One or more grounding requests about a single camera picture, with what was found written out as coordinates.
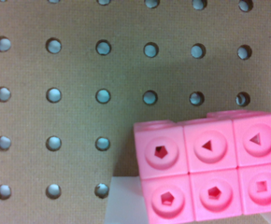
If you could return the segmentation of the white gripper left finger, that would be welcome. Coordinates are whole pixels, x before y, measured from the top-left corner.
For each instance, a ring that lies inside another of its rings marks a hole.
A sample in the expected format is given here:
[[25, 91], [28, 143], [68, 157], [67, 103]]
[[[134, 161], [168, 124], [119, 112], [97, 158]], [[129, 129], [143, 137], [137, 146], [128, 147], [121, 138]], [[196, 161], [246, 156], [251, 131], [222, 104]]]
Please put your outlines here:
[[111, 178], [104, 224], [149, 224], [138, 176]]

